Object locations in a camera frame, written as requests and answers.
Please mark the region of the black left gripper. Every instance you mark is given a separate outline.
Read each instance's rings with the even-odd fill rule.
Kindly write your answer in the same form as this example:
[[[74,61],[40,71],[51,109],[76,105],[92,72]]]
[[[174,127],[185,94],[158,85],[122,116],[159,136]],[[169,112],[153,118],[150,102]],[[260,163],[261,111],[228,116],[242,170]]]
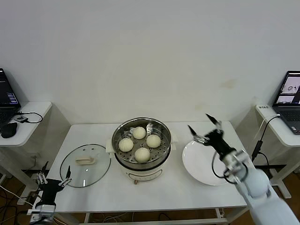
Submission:
[[[37,183],[41,191],[43,191],[39,205],[56,205],[56,194],[63,190],[72,179],[70,166],[68,166],[66,178],[61,180],[46,179],[45,172],[48,162],[42,167],[40,172],[37,173]]]

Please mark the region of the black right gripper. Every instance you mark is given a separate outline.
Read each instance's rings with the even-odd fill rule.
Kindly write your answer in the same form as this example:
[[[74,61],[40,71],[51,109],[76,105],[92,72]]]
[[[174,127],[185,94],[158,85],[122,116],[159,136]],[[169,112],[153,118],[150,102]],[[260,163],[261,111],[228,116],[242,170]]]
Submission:
[[[215,125],[216,129],[212,130],[205,136],[198,135],[189,125],[188,128],[191,132],[193,140],[200,144],[205,144],[206,146],[212,146],[217,152],[220,158],[224,158],[231,152],[235,151],[228,143],[223,139],[222,123],[215,119],[213,116],[206,114],[208,119]]]

